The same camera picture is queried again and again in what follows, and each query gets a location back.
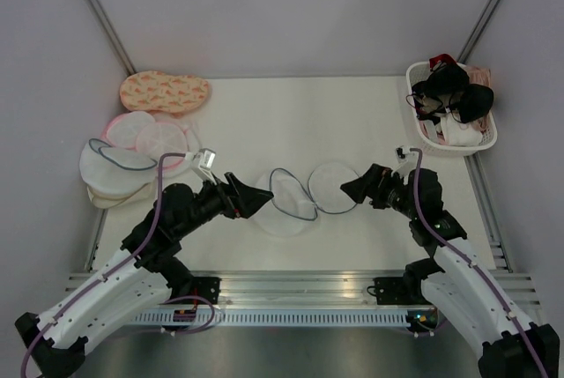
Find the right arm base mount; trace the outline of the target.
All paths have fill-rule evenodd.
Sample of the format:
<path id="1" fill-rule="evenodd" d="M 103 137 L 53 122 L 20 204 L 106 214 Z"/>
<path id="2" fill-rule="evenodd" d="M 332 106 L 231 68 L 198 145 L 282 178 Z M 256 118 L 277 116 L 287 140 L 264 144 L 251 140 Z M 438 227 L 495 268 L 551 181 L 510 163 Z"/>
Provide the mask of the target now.
<path id="1" fill-rule="evenodd" d="M 372 293 L 378 306 L 431 306 L 418 291 L 411 289 L 403 278 L 379 277 L 373 280 Z"/>

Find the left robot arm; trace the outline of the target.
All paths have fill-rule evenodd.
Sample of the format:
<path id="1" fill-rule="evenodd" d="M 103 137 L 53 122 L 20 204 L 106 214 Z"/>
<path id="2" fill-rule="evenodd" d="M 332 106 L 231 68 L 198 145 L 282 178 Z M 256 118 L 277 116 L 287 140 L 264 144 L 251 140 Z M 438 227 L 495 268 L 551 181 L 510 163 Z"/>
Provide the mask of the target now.
<path id="1" fill-rule="evenodd" d="M 218 216 L 249 219 L 272 198 L 232 173 L 204 182 L 199 192 L 183 183 L 161 187 L 153 208 L 96 274 L 51 309 L 16 320 L 26 346 L 20 374 L 33 361 L 43 377 L 70 377 L 97 345 L 143 310 L 169 301 L 205 302 L 176 256 L 182 239 Z"/>

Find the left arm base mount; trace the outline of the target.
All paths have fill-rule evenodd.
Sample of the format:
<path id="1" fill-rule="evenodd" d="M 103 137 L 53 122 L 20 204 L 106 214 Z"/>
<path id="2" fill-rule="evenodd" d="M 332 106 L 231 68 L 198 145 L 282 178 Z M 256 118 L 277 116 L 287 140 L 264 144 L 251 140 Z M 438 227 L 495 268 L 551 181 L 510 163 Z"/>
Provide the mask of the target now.
<path id="1" fill-rule="evenodd" d="M 188 299 L 188 296 L 198 296 L 209 301 L 212 305 L 217 305 L 220 284 L 221 279 L 219 277 L 193 277 L 188 284 L 182 285 L 179 290 L 174 289 L 167 302 L 200 304 L 200 300 Z"/>

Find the black bra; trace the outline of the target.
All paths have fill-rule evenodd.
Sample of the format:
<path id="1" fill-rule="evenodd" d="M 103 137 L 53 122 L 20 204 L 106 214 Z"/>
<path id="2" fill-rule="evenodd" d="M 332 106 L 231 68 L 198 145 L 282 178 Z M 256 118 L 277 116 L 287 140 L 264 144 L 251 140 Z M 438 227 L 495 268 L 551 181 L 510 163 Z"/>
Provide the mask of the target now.
<path id="1" fill-rule="evenodd" d="M 420 121 L 434 124 L 447 114 L 468 124 L 486 117 L 493 107 L 494 92 L 470 82 L 468 73 L 457 64 L 442 63 L 425 80 L 412 86 L 413 105 Z"/>

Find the white mesh blue-trimmed laundry bag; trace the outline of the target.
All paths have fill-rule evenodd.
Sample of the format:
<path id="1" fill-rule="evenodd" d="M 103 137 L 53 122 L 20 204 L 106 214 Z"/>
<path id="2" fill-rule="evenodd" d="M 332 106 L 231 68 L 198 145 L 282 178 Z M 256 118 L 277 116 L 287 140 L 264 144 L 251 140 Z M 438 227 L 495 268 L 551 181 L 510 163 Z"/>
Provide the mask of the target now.
<path id="1" fill-rule="evenodd" d="M 294 237 L 313 226 L 321 214 L 342 215 L 352 211 L 356 203 L 340 186 L 359 177 L 354 169 L 338 161 L 322 163 L 305 183 L 283 167 L 274 168 L 256 183 L 257 187 L 269 190 L 273 198 L 253 220 L 270 235 Z"/>

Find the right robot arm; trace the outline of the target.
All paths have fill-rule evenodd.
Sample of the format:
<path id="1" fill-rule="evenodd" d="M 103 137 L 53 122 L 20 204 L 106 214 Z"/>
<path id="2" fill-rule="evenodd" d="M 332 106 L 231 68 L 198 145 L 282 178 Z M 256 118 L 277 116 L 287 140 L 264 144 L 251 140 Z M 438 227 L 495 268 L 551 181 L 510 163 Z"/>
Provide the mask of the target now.
<path id="1" fill-rule="evenodd" d="M 408 176 L 373 164 L 341 185 L 355 203 L 369 201 L 409 220 L 427 258 L 405 267 L 402 291 L 437 308 L 474 351 L 483 377 L 556 377 L 560 338 L 536 324 L 494 279 L 459 222 L 444 208 L 438 174 L 417 167 Z"/>

